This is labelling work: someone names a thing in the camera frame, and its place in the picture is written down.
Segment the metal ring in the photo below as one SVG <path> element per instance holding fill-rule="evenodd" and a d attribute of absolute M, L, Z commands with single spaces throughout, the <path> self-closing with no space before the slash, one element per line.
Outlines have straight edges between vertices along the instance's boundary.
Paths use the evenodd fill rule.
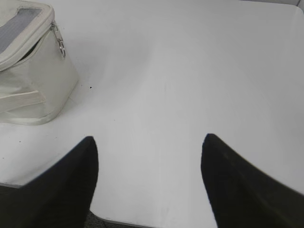
<path fill-rule="evenodd" d="M 59 41 L 59 47 L 60 47 L 61 54 L 65 58 L 66 57 L 66 49 L 65 49 L 65 45 L 63 43 L 63 40 Z"/>

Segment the zipper pull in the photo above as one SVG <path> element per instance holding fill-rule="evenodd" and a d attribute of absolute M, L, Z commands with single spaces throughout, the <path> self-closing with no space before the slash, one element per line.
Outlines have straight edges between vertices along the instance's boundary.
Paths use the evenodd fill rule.
<path fill-rule="evenodd" d="M 59 43 L 60 52 L 61 52 L 62 56 L 65 58 L 66 57 L 65 44 L 63 42 L 63 38 L 62 38 L 61 33 L 58 29 L 58 26 L 57 26 L 56 22 L 54 22 L 54 21 L 52 22 L 51 30 L 54 31 L 55 37 L 56 37 L 56 39 Z"/>

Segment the bag strap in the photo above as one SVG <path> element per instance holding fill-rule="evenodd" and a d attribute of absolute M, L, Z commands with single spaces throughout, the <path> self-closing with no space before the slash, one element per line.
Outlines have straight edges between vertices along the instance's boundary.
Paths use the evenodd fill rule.
<path fill-rule="evenodd" d="M 39 91 L 3 96 L 0 97 L 0 113 L 45 101 L 45 97 Z"/>

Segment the table surface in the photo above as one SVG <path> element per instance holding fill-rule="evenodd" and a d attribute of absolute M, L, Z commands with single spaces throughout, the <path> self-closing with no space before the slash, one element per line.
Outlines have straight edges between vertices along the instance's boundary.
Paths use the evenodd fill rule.
<path fill-rule="evenodd" d="M 215 133 L 304 193 L 304 15 L 237 0 L 41 0 L 80 80 L 42 126 L 0 124 L 0 182 L 25 184 L 94 136 L 91 210 L 158 228 L 215 228 L 200 172 Z"/>

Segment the white bag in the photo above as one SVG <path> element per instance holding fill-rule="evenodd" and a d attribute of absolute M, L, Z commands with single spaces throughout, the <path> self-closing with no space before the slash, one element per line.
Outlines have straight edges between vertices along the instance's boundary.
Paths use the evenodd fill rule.
<path fill-rule="evenodd" d="M 0 0 L 0 122 L 54 119 L 78 80 L 51 6 Z"/>

